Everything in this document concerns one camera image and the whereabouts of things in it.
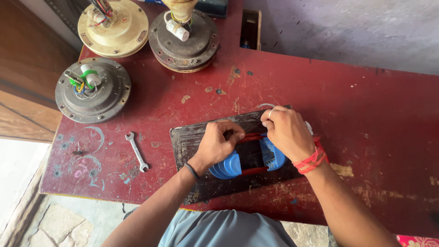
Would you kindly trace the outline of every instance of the red thread bracelet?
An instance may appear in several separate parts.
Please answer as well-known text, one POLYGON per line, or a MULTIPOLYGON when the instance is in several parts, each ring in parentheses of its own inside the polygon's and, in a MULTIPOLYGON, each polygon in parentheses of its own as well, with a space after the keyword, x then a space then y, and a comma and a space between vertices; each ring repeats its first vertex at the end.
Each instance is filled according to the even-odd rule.
POLYGON ((310 157, 302 161, 293 162, 294 167, 297 168, 300 174, 305 174, 307 172, 314 170, 318 165, 322 164, 323 160, 326 160, 329 163, 329 159, 325 153, 325 150, 320 144, 320 136, 313 136, 313 140, 314 143, 316 144, 316 151, 310 157))

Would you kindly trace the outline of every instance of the white capacitor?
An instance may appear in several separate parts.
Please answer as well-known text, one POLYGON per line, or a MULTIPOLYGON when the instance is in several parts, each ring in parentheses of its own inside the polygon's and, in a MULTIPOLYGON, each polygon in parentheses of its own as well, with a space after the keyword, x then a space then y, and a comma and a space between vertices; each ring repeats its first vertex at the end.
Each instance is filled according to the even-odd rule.
MULTIPOLYGON (((84 64, 81 66, 81 70, 82 72, 86 72, 87 70, 91 70, 92 67, 88 64, 84 64)), ((97 86, 99 84, 101 84, 101 79, 99 78, 99 76, 97 74, 88 74, 85 76, 85 78, 87 79, 88 84, 90 84, 90 86, 97 86)))
POLYGON ((177 23, 173 19, 168 20, 166 24, 166 29, 170 31, 175 37, 179 38, 181 41, 186 41, 189 39, 189 32, 181 26, 180 23, 177 23))

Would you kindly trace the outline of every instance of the open-end wrench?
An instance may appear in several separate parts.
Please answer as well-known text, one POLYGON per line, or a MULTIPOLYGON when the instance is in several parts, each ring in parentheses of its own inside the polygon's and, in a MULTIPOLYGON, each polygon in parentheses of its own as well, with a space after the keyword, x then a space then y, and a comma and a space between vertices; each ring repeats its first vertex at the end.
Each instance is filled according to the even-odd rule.
POLYGON ((140 163, 140 171, 141 172, 145 172, 145 168, 149 169, 148 164, 146 164, 143 159, 142 156, 139 153, 139 149, 136 146, 136 143, 134 141, 134 133, 130 131, 130 135, 125 135, 125 138, 131 142, 131 145, 133 146, 134 152, 136 153, 137 159, 139 160, 140 163))

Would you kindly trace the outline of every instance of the red wooden workbench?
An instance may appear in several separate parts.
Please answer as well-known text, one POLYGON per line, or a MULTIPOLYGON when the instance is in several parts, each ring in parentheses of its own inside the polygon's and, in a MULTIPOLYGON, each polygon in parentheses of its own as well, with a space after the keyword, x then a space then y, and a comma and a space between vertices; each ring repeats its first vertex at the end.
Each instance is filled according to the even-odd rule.
MULTIPOLYGON (((136 3, 150 22, 165 10, 136 3)), ((242 0, 230 1, 227 19, 214 20, 221 49, 202 71, 166 69, 149 44, 117 59, 132 80, 127 105, 96 126, 62 118, 41 193, 140 204, 176 173, 171 128, 256 111, 263 103, 291 104, 322 136, 330 161, 352 167, 342 178, 390 231, 439 237, 439 77, 243 49, 241 15, 242 0), (147 173, 138 172, 124 137, 129 131, 150 164, 147 173), (90 152, 84 158, 72 155, 77 143, 90 152)), ((81 59, 93 56, 84 47, 81 59)), ((306 178, 185 208, 326 223, 306 178)))

